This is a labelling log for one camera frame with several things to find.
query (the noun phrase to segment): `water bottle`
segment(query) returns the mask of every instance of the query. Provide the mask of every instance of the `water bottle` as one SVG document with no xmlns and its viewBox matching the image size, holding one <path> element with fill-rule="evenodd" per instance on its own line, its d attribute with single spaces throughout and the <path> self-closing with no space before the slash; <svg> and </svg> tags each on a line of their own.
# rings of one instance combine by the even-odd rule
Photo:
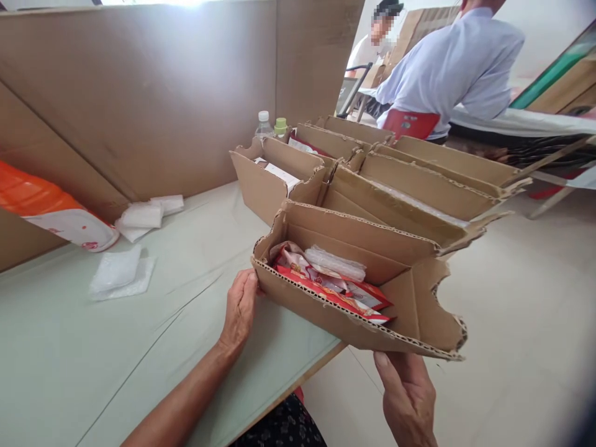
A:
<svg viewBox="0 0 596 447">
<path fill-rule="evenodd" d="M 259 127 L 256 128 L 255 136 L 263 140 L 265 137 L 273 137 L 273 128 L 269 124 L 269 112 L 259 112 Z"/>
</svg>

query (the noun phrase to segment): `light green table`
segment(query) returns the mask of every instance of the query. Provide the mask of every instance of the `light green table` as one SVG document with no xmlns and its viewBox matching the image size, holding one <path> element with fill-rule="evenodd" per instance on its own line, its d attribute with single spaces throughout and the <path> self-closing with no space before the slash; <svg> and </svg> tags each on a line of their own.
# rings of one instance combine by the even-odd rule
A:
<svg viewBox="0 0 596 447">
<path fill-rule="evenodd" d="M 120 445 L 215 343 L 227 290 L 267 232 L 232 183 L 190 198 L 137 242 L 157 257 L 143 295 L 92 301 L 101 255 L 72 245 L 0 275 L 0 445 Z M 189 445 L 228 445 L 342 348 L 261 299 Z"/>
</svg>

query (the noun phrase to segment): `hand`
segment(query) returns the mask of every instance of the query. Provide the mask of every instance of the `hand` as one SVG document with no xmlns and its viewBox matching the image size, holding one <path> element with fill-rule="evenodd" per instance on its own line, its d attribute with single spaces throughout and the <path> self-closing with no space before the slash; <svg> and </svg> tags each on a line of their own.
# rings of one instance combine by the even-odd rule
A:
<svg viewBox="0 0 596 447">
<path fill-rule="evenodd" d="M 258 279 L 254 269 L 241 270 L 228 291 L 225 322 L 218 344 L 226 351 L 239 353 L 253 326 Z"/>
<path fill-rule="evenodd" d="M 374 363 L 385 387 L 383 412 L 397 445 L 436 447 L 436 392 L 422 357 L 375 352 Z"/>
</svg>

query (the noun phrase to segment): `person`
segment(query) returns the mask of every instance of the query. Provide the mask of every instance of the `person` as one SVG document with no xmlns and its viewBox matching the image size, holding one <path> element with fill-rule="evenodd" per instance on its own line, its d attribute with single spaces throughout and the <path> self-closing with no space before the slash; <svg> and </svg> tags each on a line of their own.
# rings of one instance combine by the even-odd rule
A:
<svg viewBox="0 0 596 447">
<path fill-rule="evenodd" d="M 218 342 L 129 434 L 122 447 L 179 447 L 186 443 L 246 344 L 257 290 L 253 269 L 238 272 L 228 291 Z M 422 358 L 414 354 L 375 353 L 374 361 L 385 387 L 385 419 L 399 447 L 436 447 L 436 393 Z M 291 394 L 232 446 L 326 444 L 302 402 Z"/>
<path fill-rule="evenodd" d="M 403 112 L 437 114 L 427 140 L 443 144 L 453 108 L 461 103 L 482 119 L 507 109 L 513 62 L 525 38 L 514 26 L 493 19 L 505 0 L 463 0 L 461 18 L 428 34 L 377 88 L 376 101 Z M 378 119 L 383 128 L 389 111 Z"/>
<path fill-rule="evenodd" d="M 371 33 L 365 35 L 352 49 L 348 67 L 373 64 L 391 51 L 392 45 L 385 40 L 393 21 L 404 8 L 398 0 L 382 0 L 372 14 Z M 346 71 L 346 76 L 355 78 L 356 70 Z"/>
</svg>

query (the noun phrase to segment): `plastic bottle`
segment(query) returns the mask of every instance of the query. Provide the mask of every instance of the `plastic bottle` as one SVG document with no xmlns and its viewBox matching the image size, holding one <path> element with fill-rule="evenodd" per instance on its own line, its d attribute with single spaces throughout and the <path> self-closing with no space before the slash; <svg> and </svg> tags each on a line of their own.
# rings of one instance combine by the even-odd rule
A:
<svg viewBox="0 0 596 447">
<path fill-rule="evenodd" d="M 264 139 L 265 137 L 273 137 L 273 135 L 273 128 L 269 124 L 269 112 L 259 112 L 259 127 L 256 128 L 255 136 Z"/>
<path fill-rule="evenodd" d="M 274 128 L 274 132 L 275 132 L 275 137 L 278 139 L 282 139 L 286 136 L 286 131 L 287 131 L 287 122 L 285 118 L 277 118 L 275 120 L 275 128 Z"/>
<path fill-rule="evenodd" d="M 58 186 L 0 161 L 0 207 L 89 251 L 103 251 L 120 233 Z"/>
</svg>

